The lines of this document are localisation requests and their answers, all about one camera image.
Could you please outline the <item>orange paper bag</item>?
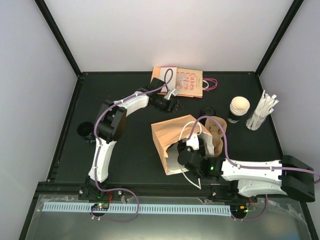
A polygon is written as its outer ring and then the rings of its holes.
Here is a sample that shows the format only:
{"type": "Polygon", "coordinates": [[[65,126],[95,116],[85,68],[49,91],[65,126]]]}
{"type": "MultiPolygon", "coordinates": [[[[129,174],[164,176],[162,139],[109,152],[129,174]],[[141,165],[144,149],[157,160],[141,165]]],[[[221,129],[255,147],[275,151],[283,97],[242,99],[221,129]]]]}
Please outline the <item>orange paper bag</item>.
{"type": "Polygon", "coordinates": [[[199,152],[201,143],[204,143],[204,156],[214,157],[212,134],[192,115],[185,115],[162,122],[151,124],[151,133],[154,145],[162,162],[166,175],[185,174],[188,170],[178,163],[178,144],[184,144],[183,139],[189,140],[193,134],[199,139],[199,152]]]}

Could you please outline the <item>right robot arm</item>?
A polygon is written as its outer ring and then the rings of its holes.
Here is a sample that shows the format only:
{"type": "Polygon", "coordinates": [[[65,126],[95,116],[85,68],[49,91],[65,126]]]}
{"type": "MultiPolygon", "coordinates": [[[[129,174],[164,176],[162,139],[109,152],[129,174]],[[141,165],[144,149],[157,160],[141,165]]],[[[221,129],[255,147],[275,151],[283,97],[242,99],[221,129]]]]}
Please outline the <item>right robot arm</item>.
{"type": "Polygon", "coordinates": [[[223,196],[234,202],[257,195],[284,195],[306,203],[316,200],[313,169],[291,155],[248,162],[205,157],[202,150],[182,146],[177,161],[197,179],[226,186],[223,196]]]}

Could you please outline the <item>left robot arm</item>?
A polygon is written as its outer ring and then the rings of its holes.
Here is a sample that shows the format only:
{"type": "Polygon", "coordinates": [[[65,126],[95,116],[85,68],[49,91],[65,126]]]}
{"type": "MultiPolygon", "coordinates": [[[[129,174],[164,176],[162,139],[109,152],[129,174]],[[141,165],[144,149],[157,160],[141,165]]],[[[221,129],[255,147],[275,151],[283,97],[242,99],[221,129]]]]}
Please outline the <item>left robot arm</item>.
{"type": "Polygon", "coordinates": [[[165,95],[160,95],[162,88],[168,84],[168,81],[154,77],[149,85],[139,88],[123,99],[103,102],[93,127],[95,153],[85,181],[89,193],[95,199],[101,200],[107,195],[108,188],[102,183],[109,176],[112,151],[125,131],[127,117],[147,106],[154,106],[165,113],[176,110],[179,105],[179,101],[173,98],[179,93],[176,87],[169,89],[165,95]]]}

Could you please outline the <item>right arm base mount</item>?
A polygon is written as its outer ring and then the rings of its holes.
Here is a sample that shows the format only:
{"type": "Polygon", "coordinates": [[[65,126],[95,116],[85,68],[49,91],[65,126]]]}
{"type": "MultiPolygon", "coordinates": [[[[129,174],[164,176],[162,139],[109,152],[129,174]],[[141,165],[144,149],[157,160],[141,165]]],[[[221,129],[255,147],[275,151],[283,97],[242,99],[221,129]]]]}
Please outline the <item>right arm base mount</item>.
{"type": "Polygon", "coordinates": [[[249,197],[239,194],[239,189],[231,185],[212,185],[210,187],[211,195],[208,197],[213,202],[246,204],[249,203],[249,197]]]}

